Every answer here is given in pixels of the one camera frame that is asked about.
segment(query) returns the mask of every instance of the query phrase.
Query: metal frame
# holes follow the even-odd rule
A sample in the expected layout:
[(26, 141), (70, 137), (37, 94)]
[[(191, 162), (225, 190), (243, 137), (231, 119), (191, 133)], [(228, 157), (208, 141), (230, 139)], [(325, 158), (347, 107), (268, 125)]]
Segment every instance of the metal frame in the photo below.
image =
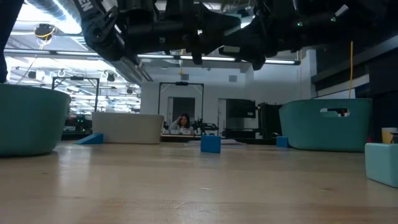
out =
[[(55, 84), (55, 81), (57, 79), (61, 79), (61, 82), (58, 84)], [(96, 80), (97, 81), (97, 86), (95, 88), (95, 105), (94, 105), (94, 112), (97, 112), (97, 105), (98, 105), (98, 94), (100, 91), (100, 79), (99, 78), (85, 78), (85, 77), (52, 77), (52, 84), (51, 84), (51, 89), (54, 90), (56, 87), (59, 86), (63, 81), (65, 80), (72, 80), (72, 81), (83, 81), (83, 80)]]
[[(159, 95), (157, 97), (157, 114), (160, 114), (160, 95), (162, 94), (161, 88), (163, 84), (168, 84), (168, 85), (177, 85), (177, 86), (183, 86), (183, 85), (178, 85), (179, 82), (160, 82), (159, 83)], [(200, 85), (202, 88), (201, 92), (201, 119), (203, 120), (203, 97), (205, 95), (205, 84), (203, 83), (188, 83), (187, 86), (190, 85)]]

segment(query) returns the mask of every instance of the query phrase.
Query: woman's hair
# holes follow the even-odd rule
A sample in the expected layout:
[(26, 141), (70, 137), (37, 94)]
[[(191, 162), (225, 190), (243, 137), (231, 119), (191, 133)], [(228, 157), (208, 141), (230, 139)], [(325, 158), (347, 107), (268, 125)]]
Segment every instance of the woman's hair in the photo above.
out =
[(179, 121), (179, 122), (178, 122), (178, 125), (179, 125), (181, 128), (190, 128), (190, 127), (191, 127), (191, 124), (190, 124), (190, 120), (189, 120), (189, 115), (188, 115), (187, 113), (181, 114), (181, 117), (183, 117), (183, 116), (187, 119), (187, 123), (185, 124), (184, 127), (182, 127), (181, 121)]

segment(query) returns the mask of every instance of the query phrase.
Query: person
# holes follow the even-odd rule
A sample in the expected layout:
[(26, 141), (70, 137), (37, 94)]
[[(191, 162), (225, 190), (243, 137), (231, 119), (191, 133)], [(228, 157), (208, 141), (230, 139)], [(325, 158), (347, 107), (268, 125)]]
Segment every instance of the person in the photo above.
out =
[(180, 130), (186, 129), (193, 131), (193, 127), (190, 125), (189, 115), (184, 113), (179, 116), (169, 127), (169, 130)]

